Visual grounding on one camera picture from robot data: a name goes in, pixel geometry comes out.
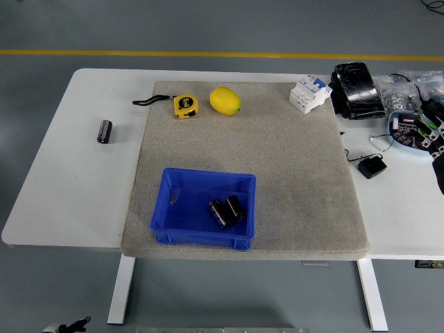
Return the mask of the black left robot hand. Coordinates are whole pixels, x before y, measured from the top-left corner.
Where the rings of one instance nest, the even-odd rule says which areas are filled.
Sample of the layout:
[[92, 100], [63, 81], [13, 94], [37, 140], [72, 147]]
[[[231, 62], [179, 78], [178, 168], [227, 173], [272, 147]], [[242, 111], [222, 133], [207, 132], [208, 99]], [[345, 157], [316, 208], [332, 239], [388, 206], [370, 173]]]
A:
[[58, 326], [58, 333], [75, 333], [75, 332], [86, 332], [85, 327], [91, 321], [90, 316], [86, 316], [80, 320], [75, 321], [70, 325], [62, 324]]

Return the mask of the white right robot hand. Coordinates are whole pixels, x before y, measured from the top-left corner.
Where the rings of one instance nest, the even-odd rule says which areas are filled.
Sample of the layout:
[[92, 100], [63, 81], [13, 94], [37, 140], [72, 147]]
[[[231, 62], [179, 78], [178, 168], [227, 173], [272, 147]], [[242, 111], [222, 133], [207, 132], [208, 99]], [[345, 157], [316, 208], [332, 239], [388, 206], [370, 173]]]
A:
[[441, 193], [443, 193], [443, 137], [422, 121], [419, 122], [418, 127], [424, 134], [425, 142], [422, 145], [433, 158], [432, 167], [438, 187]]

